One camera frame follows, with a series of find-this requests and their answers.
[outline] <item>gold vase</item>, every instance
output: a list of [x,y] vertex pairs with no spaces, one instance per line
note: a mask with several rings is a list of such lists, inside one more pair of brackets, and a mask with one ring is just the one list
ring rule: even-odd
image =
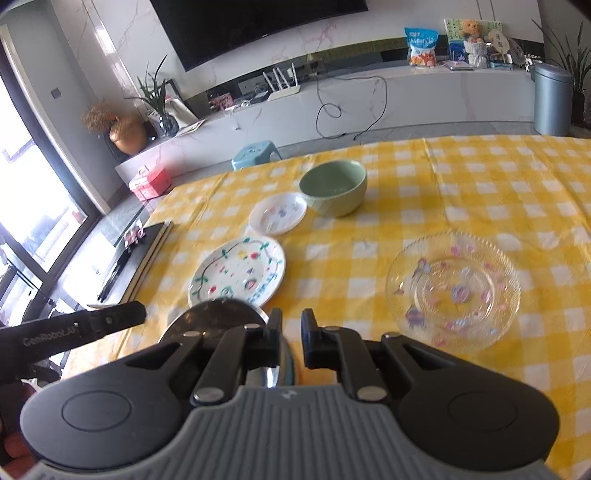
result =
[[133,114],[118,117],[111,127],[109,138],[119,150],[128,155],[141,152],[148,142],[140,118]]

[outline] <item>pink box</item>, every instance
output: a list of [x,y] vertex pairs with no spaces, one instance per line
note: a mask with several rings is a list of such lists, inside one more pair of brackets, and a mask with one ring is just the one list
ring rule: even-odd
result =
[[160,197],[170,187],[172,181],[166,172],[166,168],[156,167],[148,170],[142,167],[138,174],[129,182],[129,189],[140,200],[150,200]]

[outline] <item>white marble wall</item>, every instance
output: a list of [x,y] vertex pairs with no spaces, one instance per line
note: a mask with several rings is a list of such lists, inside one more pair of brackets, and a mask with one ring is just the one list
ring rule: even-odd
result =
[[137,90],[92,0],[51,0],[51,5],[96,97],[131,108],[124,97]]
[[[87,33],[82,15],[67,14],[65,9],[76,9],[83,0],[52,0],[60,23],[71,39],[72,48],[84,50],[80,42]],[[292,28],[225,53],[189,72],[185,72],[150,0],[84,0],[87,9],[96,8],[97,19],[112,40],[115,52],[122,60],[129,77],[143,77],[146,64],[153,68],[167,56],[163,76],[174,78],[185,97],[196,95],[240,75],[281,60],[307,53],[352,43],[404,36],[405,26],[430,27],[444,32],[444,18],[482,18],[506,24],[508,35],[527,40],[542,41],[541,33],[531,19],[539,21],[536,0],[367,0],[368,12],[345,15]],[[96,75],[94,59],[83,67],[87,76]],[[91,80],[102,84],[101,80]]]

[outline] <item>table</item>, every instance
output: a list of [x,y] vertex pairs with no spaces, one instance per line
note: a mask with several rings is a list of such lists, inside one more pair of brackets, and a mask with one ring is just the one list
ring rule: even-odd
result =
[[[287,257],[281,287],[265,306],[281,307],[284,333],[301,363],[300,314],[352,327],[366,339],[395,329],[385,298],[388,268],[413,240],[457,229],[492,240],[515,264],[522,288],[509,332],[470,361],[545,392],[560,413],[548,464],[575,479],[591,466],[591,141],[519,135],[388,142],[293,158],[175,188],[150,223],[175,227],[137,299],[142,326],[72,352],[69,374],[155,343],[187,308],[200,261],[245,233],[256,202],[296,190],[313,165],[362,162],[363,205],[341,219],[309,211],[279,237]],[[302,371],[303,383],[333,382]]]

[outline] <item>green ceramic bowl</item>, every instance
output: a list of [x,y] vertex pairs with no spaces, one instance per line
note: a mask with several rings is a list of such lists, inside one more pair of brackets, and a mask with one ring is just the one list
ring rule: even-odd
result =
[[335,160],[318,165],[300,180],[300,191],[308,206],[327,217],[353,212],[368,188],[363,165],[352,160]]

